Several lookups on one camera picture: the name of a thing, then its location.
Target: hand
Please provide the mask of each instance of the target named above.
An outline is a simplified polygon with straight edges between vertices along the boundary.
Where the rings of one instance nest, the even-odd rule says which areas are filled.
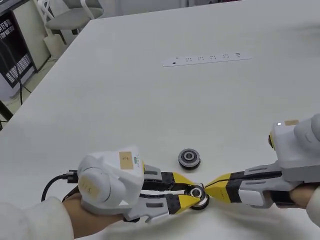
[[[290,197],[298,208],[306,209],[316,188],[314,185],[298,186],[290,192]]]
[[[68,197],[62,204],[70,216],[75,239],[96,234],[123,219],[122,215],[100,216],[84,210],[80,193]]]

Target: power socket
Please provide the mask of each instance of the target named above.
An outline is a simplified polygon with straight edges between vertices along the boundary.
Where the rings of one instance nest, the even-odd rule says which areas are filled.
[[[163,62],[164,67],[174,67],[174,66],[184,66],[184,65],[194,65],[194,64],[209,64],[209,63],[219,63],[219,62],[229,62],[229,61],[239,61],[239,60],[249,60],[252,57],[243,52],[235,53],[222,53],[222,54],[212,54],[212,55],[199,55],[199,56],[185,56],[185,57],[174,57],[167,59]]]

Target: sticker label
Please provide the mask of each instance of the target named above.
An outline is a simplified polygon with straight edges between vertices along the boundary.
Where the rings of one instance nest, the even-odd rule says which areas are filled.
[[[286,126],[293,126],[293,125],[297,125],[299,123],[299,120],[287,120],[287,121],[284,121],[284,124]]]
[[[79,179],[78,188],[81,192],[87,193],[93,199],[97,199],[100,190],[96,187],[96,185],[87,177],[82,176]]]
[[[134,162],[132,160],[132,153],[130,151],[120,151],[120,168],[122,170],[132,170],[134,169]]]

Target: table surface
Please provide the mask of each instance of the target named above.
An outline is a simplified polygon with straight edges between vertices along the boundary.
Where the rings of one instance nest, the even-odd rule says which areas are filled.
[[[277,120],[319,111],[320,2],[246,0],[98,19],[75,39],[0,133],[0,201],[26,208],[46,183],[95,151],[134,144],[148,165],[195,182],[271,164]],[[176,56],[252,60],[163,67]],[[192,173],[184,148],[200,153]],[[63,197],[73,186],[55,184]],[[304,210],[212,200],[164,222],[118,223],[92,240],[319,239]]]

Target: floor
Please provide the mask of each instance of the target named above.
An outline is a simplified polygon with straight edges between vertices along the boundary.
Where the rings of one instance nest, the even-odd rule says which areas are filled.
[[[35,73],[25,84],[24,86],[29,89],[31,92],[36,89],[38,84],[42,81],[42,79],[45,77],[45,75],[49,72],[49,70],[53,67],[55,64],[55,61],[49,60],[43,68],[38,72]],[[22,99],[25,101],[29,97],[30,93],[26,90],[22,90]],[[20,108],[20,95],[17,94],[14,96],[10,101],[3,102],[8,109],[14,114],[18,111]],[[4,121],[5,119],[0,115],[0,120]]]

